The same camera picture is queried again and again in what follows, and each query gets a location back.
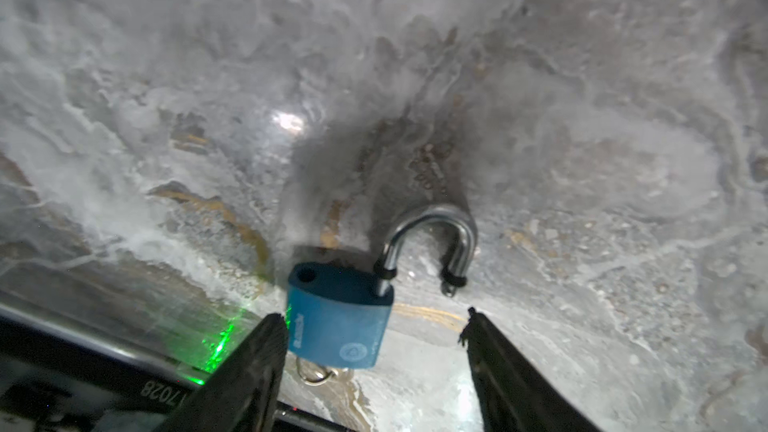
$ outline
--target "printed number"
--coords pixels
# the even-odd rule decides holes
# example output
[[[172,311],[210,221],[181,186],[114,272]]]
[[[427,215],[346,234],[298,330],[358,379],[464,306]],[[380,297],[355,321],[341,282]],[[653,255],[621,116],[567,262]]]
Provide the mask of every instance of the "printed number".
[[[155,385],[154,386],[154,390],[152,390],[152,393],[149,394],[149,398],[152,399],[152,400],[157,400],[158,397],[160,396],[160,389],[162,389],[162,388],[163,388],[162,384]]]
[[[149,380],[144,384],[144,388],[141,389],[141,397],[149,397],[149,399],[157,400],[161,404],[168,404],[171,406],[177,406],[187,398],[187,395],[184,394],[177,403],[176,399],[179,397],[179,394],[180,392],[178,390],[165,385],[162,382],[156,382],[155,380]]]
[[[146,384],[144,384],[144,388],[141,389],[141,397],[147,397],[149,395],[149,392],[152,391],[152,387],[154,387],[154,380],[150,380]]]
[[[165,389],[163,389],[163,391],[160,393],[160,402],[165,403],[165,401],[168,400],[168,398],[170,398],[170,394],[173,391],[174,390],[170,387],[166,387]]]

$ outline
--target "blue padlock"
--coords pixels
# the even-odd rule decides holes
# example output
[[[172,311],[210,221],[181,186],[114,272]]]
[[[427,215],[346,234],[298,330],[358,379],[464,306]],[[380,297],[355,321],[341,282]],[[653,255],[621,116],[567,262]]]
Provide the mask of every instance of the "blue padlock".
[[[395,291],[373,293],[376,276],[354,268],[309,262],[288,279],[289,350],[334,368],[376,363]]]
[[[454,226],[458,233],[451,259],[441,273],[442,292],[452,297],[466,285],[477,240],[472,216],[450,204],[417,209],[401,217],[389,231],[373,274],[316,262],[293,268],[286,310],[289,350],[323,367],[373,367],[395,300],[390,281],[397,275],[403,239],[414,227],[433,222]],[[306,381],[319,384],[324,380]]]

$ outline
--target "open shackle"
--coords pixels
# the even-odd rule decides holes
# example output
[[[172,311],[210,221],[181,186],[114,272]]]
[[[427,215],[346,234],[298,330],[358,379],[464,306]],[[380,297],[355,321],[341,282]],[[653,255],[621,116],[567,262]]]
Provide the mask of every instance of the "open shackle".
[[[457,239],[447,264],[442,266],[440,290],[453,297],[457,289],[467,284],[467,268],[475,254],[477,226],[466,211],[453,204],[433,204],[412,210],[398,218],[384,241],[384,249],[373,266],[378,277],[374,293],[384,296],[390,281],[397,276],[397,259],[408,232],[424,224],[443,223],[456,229]]]

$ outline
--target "brown stain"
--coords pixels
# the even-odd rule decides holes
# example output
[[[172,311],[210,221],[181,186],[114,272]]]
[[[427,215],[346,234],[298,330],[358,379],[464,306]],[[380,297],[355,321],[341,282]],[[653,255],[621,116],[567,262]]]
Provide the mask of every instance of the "brown stain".
[[[0,244],[0,257],[11,260],[29,260],[38,254],[37,249],[26,242],[6,242]]]
[[[451,312],[441,311],[436,308],[419,307],[408,304],[394,304],[392,311],[398,315],[409,318],[420,318],[437,325],[441,325],[448,330],[461,332],[466,325],[466,319]]]
[[[17,186],[26,188],[22,194],[22,200],[26,204],[32,205],[40,203],[40,196],[38,196],[38,194],[33,190],[33,184],[26,177],[22,169],[16,165],[16,162],[3,155],[2,152],[0,152],[0,176],[4,176]],[[69,220],[55,212],[52,212],[51,209],[45,206],[40,207],[38,210],[40,216],[46,217],[52,222],[53,226],[61,229],[63,232],[66,232],[73,243],[81,249],[80,252],[85,255],[91,254],[91,249],[82,239],[78,228],[75,227]]]
[[[320,243],[324,248],[338,248],[339,242],[339,222],[341,215],[350,207],[347,201],[334,200],[328,211],[326,223],[322,226],[320,233]]]
[[[745,29],[735,37],[734,49],[737,53],[753,55],[762,59],[768,56],[768,53],[758,45],[759,42],[760,41],[754,37],[752,30]]]
[[[755,182],[768,180],[768,157],[757,157],[750,164],[750,172]]]
[[[450,47],[453,44],[455,44],[457,36],[458,36],[458,28],[457,27],[451,28],[446,37],[446,41],[444,42],[446,46]]]
[[[741,380],[746,376],[746,372],[744,370],[736,370],[735,372],[732,372],[729,374],[726,379],[728,380],[728,385],[722,389],[722,390],[716,390],[714,387],[710,387],[708,389],[708,392],[710,394],[709,398],[707,398],[699,408],[699,415],[701,418],[703,418],[707,423],[709,423],[709,414],[710,409],[712,408],[712,405],[718,401],[718,399],[721,399],[728,395],[733,389],[736,388],[736,386],[741,382]]]
[[[16,162],[0,152],[0,174],[20,187],[29,187],[24,191],[24,201],[28,204],[40,202],[40,197],[32,190],[34,187]]]
[[[354,377],[353,370],[338,370],[337,376],[318,390],[318,395],[331,406],[335,421],[351,430],[372,432],[370,420],[375,415]]]
[[[437,143],[427,143],[416,149],[416,155],[408,168],[416,173],[414,180],[425,190],[435,189],[435,193],[448,194],[445,166],[443,161],[450,157],[454,145],[452,139]]]
[[[768,365],[768,343],[763,338],[765,330],[765,324],[761,324],[746,331],[746,334],[744,334],[744,341],[755,349],[760,356],[759,361],[761,365]]]
[[[533,241],[523,232],[517,230],[507,230],[507,236],[509,236],[509,239],[512,240],[513,244],[522,247],[529,252],[532,252],[533,254],[538,253],[536,245],[533,244]]]
[[[184,152],[191,152],[193,154],[197,154],[198,156],[208,155],[208,151],[203,147],[188,142],[174,142],[174,149]]]
[[[178,190],[169,190],[168,188],[156,188],[151,191],[150,194],[157,197],[171,198],[180,204],[192,206],[198,211],[207,210],[210,212],[218,212],[225,222],[235,227],[237,234],[240,236],[240,240],[243,241],[244,244],[254,248],[256,255],[259,258],[260,268],[264,268],[266,265],[266,261],[270,257],[270,249],[267,247],[264,237],[246,224],[240,223],[234,212],[229,210],[226,204],[221,200],[216,198],[201,198],[195,194]]]

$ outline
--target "key ring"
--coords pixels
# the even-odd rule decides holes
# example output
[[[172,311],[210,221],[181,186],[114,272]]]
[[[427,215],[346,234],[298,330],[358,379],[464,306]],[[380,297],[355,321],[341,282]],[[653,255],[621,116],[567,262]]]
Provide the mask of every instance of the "key ring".
[[[325,372],[325,375],[320,375],[320,374],[316,373],[317,378],[316,379],[310,379],[310,378],[308,378],[307,376],[304,375],[304,372],[303,372],[303,370],[301,368],[301,361],[302,361],[301,358],[299,358],[299,357],[296,358],[296,372],[298,373],[299,377],[301,378],[301,380],[302,380],[302,382],[304,384],[316,387],[318,385],[323,385],[325,382],[327,382],[333,376],[336,375],[336,371],[335,370],[329,369],[329,368],[323,367],[321,365],[315,364],[315,365],[317,365],[317,367],[321,368]]]

